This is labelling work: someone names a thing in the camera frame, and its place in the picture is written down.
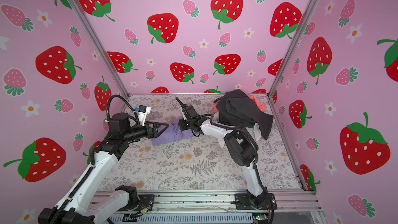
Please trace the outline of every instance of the pink wall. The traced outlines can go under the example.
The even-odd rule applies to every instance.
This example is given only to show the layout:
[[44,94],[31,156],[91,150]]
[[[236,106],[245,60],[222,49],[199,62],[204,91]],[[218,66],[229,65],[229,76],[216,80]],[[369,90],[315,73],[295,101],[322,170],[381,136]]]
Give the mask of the pink wall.
[[[37,223],[42,209],[53,207],[65,195],[73,179],[87,166],[83,152],[87,153],[106,135],[102,125],[106,114],[94,99],[94,89],[102,82],[102,75],[112,93],[118,93],[101,59],[93,59],[95,49],[74,12],[62,1],[65,2],[57,0],[56,6],[54,0],[0,0],[0,5],[14,7],[2,5],[0,13],[1,75],[6,88],[0,93],[3,105],[0,164],[23,158],[0,167],[3,223]],[[33,30],[24,31],[22,25],[33,26]],[[77,28],[78,36],[71,37],[72,26]],[[37,58],[55,46],[59,47]],[[82,68],[76,68],[74,80],[71,80],[73,66],[65,65],[68,70],[63,66],[66,51],[74,64]],[[85,97],[81,83],[87,84]],[[61,106],[60,112],[56,110],[54,105],[59,99],[72,102],[72,110],[68,104]],[[116,113],[120,106],[120,101],[115,102],[111,112]],[[78,133],[83,138],[75,141]]]
[[[396,222],[397,9],[397,0],[321,0],[277,87],[289,141],[329,223]],[[392,42],[377,45],[383,39]]]
[[[80,2],[105,49],[118,52],[119,57],[128,57],[132,61],[132,68],[138,69],[125,70],[120,64],[122,59],[114,62],[116,68],[120,69],[120,77],[131,93],[150,93],[157,87],[166,87],[171,93],[202,93],[208,89],[227,92],[239,87],[250,93],[259,89],[262,92],[269,90],[275,73],[269,73],[268,69],[271,71],[274,65],[279,66],[279,60],[283,58],[290,42],[286,34],[294,30],[290,27],[300,20],[300,11],[305,10],[308,0],[80,0]],[[275,16],[279,22],[276,23],[273,14],[278,6],[280,8],[277,9]],[[220,20],[215,19],[211,7],[215,9],[216,17],[222,20],[220,30],[218,29]],[[226,17],[217,12],[219,9],[228,10]],[[159,31],[158,38],[154,39],[148,31],[148,23],[151,25],[153,35],[157,35],[155,31]],[[283,37],[274,37],[285,25],[286,31],[281,34]],[[227,44],[226,46],[219,45],[221,39]],[[258,54],[260,57],[257,57],[257,53],[261,50],[266,56],[260,53]],[[239,57],[230,56],[231,54],[237,54]],[[234,61],[239,59],[241,61],[238,66],[233,66],[233,62],[229,67],[219,68],[221,73],[223,71],[226,73],[224,75],[217,72],[214,67],[219,56],[225,60],[230,57],[229,59],[235,58]],[[113,53],[112,58],[116,60],[117,54]],[[221,65],[224,64],[223,61],[217,60]],[[177,64],[177,68],[172,66],[172,70],[176,69],[176,72],[172,73],[170,70],[172,63],[185,64],[185,69],[181,67],[183,65]],[[187,82],[182,82],[184,77],[179,72],[182,72],[182,75],[189,74]]]

